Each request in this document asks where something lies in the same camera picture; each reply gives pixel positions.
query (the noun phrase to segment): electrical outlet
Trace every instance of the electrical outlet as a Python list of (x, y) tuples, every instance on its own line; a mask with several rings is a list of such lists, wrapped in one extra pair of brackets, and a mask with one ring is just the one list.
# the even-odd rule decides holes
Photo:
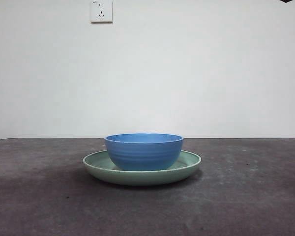
[(90, 10), (92, 23), (113, 22), (113, 0), (93, 0)]

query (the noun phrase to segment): plate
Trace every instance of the plate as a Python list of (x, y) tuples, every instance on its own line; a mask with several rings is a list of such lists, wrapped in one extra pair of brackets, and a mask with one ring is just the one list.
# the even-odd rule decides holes
[(199, 168), (201, 157), (181, 151), (177, 161), (160, 171), (123, 171), (109, 158), (108, 152), (99, 151), (83, 158), (87, 171), (94, 177), (109, 183), (147, 186), (172, 183), (191, 176)]

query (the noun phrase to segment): wall socket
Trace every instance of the wall socket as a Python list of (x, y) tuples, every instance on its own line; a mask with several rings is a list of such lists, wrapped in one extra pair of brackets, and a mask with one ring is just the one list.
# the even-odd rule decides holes
[(113, 22), (113, 0), (92, 0), (90, 4), (91, 23)]

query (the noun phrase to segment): plate rim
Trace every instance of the plate rim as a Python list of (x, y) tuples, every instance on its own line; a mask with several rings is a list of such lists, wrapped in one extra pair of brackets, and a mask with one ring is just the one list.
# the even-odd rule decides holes
[(107, 150), (97, 151), (97, 152), (91, 153), (89, 155), (86, 155), (83, 158), (84, 165), (86, 165), (88, 167), (91, 167), (91, 168), (94, 168), (94, 169), (98, 169), (98, 170), (102, 170), (102, 171), (111, 171), (111, 172), (116, 172), (116, 173), (159, 173), (159, 172), (170, 172), (170, 171), (178, 171), (178, 170), (188, 169), (188, 168), (191, 168), (191, 167), (194, 167), (194, 166), (199, 165), (200, 162), (201, 162), (201, 157), (199, 155), (197, 155), (197, 154), (195, 154), (193, 152), (184, 151), (184, 150), (181, 150), (181, 152), (186, 152), (186, 153), (192, 154), (192, 155), (196, 156), (199, 160), (196, 163), (192, 164), (192, 165), (184, 166), (184, 167), (179, 167), (179, 168), (174, 168), (174, 169), (170, 169), (170, 170), (158, 170), (158, 171), (124, 171), (124, 170), (111, 170), (111, 169), (106, 169), (106, 168), (101, 168), (101, 167), (93, 166), (93, 165), (90, 165), (89, 163), (86, 162), (86, 159), (89, 156), (92, 156), (92, 155), (95, 155), (95, 154), (98, 154), (98, 153), (101, 153), (101, 152), (107, 152)]

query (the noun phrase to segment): dark gray table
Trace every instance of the dark gray table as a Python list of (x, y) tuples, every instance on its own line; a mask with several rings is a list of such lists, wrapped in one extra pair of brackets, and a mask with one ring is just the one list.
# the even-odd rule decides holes
[(127, 187), (89, 175), (103, 139), (0, 140), (0, 236), (295, 236), (295, 139), (186, 139), (200, 170)]

